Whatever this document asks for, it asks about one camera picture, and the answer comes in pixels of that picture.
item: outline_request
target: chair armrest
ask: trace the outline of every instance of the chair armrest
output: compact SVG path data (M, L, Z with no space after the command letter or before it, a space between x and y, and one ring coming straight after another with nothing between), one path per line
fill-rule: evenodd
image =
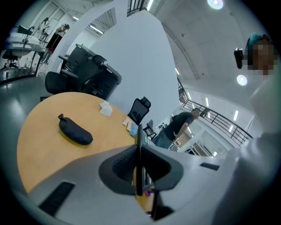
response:
M70 76L70 77L73 77L73 78L78 79L78 76L77 76L76 74L74 74L74 73L72 73L72 72L69 72L69 71L66 71L65 69L62 69L62 70L61 70L61 73L62 73L62 74L65 74L65 75L67 75L67 76Z
M65 57L63 57L63 56L61 56L61 55L59 55L58 57L61 58L63 61L70 62L70 61L68 61L67 58L65 58Z

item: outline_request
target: metal railing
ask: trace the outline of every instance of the metal railing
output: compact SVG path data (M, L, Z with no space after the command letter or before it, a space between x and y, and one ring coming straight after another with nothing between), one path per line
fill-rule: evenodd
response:
M209 109L206 106L198 104L194 101L188 99L187 93L184 90L180 80L178 79L179 87L179 99L182 107L192 110L194 108L199 108L201 111L201 117L210 122L213 126L220 129L233 141L235 141L239 146L241 146L246 140L251 139L252 136L243 130L240 126L233 123L230 119L217 113L214 110Z
M127 10L127 16L135 12L141 11L144 6L145 0L131 0L130 7Z

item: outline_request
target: black t-shirt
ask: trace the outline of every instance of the black t-shirt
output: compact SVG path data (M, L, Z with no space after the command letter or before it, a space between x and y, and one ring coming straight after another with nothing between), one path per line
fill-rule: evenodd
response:
M175 139L174 132L175 134L178 134L184 123L188 123L188 125L190 125L193 120L194 119L192 113L182 112L178 115L173 116L172 122L166 128L164 128L164 132L172 141Z

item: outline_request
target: wooden table top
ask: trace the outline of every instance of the wooden table top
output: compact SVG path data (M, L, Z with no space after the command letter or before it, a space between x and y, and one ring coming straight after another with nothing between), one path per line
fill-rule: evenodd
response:
M103 101L89 94L68 92L45 99L31 111L17 148L18 170L27 193L73 160L135 143L122 125L127 115L113 105L110 117L100 114L99 103ZM62 113L92 134L90 145L76 144L61 132L58 116Z

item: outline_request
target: ceiling light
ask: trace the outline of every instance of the ceiling light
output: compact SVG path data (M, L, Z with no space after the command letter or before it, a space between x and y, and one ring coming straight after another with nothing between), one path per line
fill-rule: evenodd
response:
M208 0L208 4L213 9L221 9L223 7L222 0Z
M151 7L152 3L153 3L153 0L150 0L149 3L148 3L148 11L150 10L150 7Z
M231 127L230 127L230 129L229 129L229 132L231 132L231 131L232 131L232 128L233 128L233 125L231 125Z
M234 121L236 121L236 119L237 119L237 116L238 116L238 111L236 110L236 111L235 111L235 115L234 115L234 118L233 118L233 120L234 120Z
M248 81L247 81L247 78L244 75L239 75L237 77L237 82L238 82L238 84L244 86L244 85L247 84Z
M189 92L187 92L187 95L188 95L189 100L191 100L191 96L190 96Z
M100 31L99 29L95 28L94 26L90 25L91 28L93 28L94 30L98 31L101 34L104 34L102 31Z
M206 105L207 105L207 107L209 107L209 100L208 100L208 98L206 98Z
M175 67L175 69L176 69L176 73L179 75L180 73L179 73L179 71L177 70L177 68Z

